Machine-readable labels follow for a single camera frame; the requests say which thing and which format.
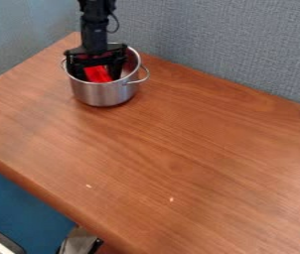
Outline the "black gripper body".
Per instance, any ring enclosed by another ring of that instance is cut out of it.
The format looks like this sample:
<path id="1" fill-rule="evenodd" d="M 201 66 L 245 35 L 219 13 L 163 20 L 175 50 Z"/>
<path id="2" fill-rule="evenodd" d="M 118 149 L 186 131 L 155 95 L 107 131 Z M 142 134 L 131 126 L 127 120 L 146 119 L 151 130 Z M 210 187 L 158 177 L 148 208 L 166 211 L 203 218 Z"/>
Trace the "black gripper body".
<path id="1" fill-rule="evenodd" d="M 96 66 L 123 64 L 126 48 L 122 43 L 107 42 L 108 20 L 91 22 L 80 18 L 80 46 L 65 50 L 64 56 L 69 66 Z"/>

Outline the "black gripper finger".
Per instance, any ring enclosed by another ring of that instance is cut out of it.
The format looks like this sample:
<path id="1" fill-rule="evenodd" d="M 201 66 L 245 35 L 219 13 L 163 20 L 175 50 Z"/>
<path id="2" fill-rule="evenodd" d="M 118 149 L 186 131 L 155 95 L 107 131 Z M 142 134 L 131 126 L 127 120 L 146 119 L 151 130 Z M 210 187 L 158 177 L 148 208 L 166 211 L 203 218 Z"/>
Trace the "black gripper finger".
<path id="1" fill-rule="evenodd" d="M 84 65 L 81 63 L 68 63 L 67 70 L 72 77 L 81 81 L 87 81 L 87 76 L 84 73 Z"/>
<path id="2" fill-rule="evenodd" d="M 120 79 L 123 64 L 124 64 L 124 59 L 116 59 L 108 64 L 107 70 L 112 80 Z"/>

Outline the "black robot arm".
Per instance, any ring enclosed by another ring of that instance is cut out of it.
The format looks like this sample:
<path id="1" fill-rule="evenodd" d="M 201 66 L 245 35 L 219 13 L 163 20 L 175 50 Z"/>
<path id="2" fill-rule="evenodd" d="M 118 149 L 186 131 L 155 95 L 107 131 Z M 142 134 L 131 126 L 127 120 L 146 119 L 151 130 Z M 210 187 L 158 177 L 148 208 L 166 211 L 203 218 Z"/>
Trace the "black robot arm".
<path id="1" fill-rule="evenodd" d="M 67 70 L 72 77 L 88 82 L 111 82 L 120 78 L 127 46 L 108 43 L 108 17 L 114 15 L 115 0 L 76 0 L 81 11 L 79 19 L 80 45 L 64 51 Z"/>

